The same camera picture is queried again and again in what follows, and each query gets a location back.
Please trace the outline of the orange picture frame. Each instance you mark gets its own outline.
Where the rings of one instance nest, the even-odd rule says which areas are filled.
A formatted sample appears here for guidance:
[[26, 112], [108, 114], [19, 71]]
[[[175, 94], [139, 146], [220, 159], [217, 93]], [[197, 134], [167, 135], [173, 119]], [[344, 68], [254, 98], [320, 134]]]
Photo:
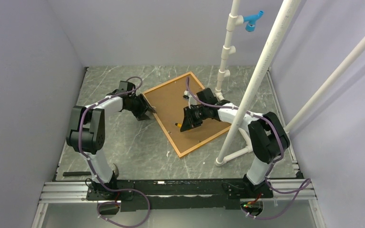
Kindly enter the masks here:
[[143, 92], [148, 103], [155, 109], [155, 119], [179, 158], [193, 152], [206, 143], [226, 133], [230, 124], [213, 119], [190, 123], [184, 110], [189, 106], [183, 98], [186, 79], [189, 88], [196, 94], [205, 87], [193, 72], [185, 73]]

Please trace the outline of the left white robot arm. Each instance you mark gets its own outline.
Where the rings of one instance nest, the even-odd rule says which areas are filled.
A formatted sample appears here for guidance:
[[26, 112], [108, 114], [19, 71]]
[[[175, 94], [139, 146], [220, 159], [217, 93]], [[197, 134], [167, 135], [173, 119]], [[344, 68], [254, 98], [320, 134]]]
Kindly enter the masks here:
[[71, 110], [66, 143], [84, 158], [90, 169], [93, 190], [107, 200], [120, 190], [117, 169], [110, 167], [103, 151], [106, 118], [127, 110], [142, 121], [149, 119], [147, 112], [156, 113], [144, 95], [136, 93], [139, 87], [129, 79], [120, 81], [118, 88], [103, 99], [87, 106], [76, 105]]

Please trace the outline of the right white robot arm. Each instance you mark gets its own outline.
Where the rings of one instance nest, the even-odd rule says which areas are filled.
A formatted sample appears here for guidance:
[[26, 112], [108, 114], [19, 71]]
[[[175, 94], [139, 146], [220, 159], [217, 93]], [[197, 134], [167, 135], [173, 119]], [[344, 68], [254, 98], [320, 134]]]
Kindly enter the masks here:
[[[195, 95], [187, 89], [183, 97], [189, 105], [183, 109], [182, 123], [177, 124], [181, 132], [201, 126], [206, 119], [232, 124], [238, 115], [238, 106], [228, 100], [217, 100], [209, 88]], [[243, 192], [248, 197], [255, 197], [266, 184], [273, 164], [283, 158], [290, 141], [273, 112], [259, 114], [248, 111], [239, 129], [249, 137], [250, 150], [255, 154], [250, 169], [243, 177]]]

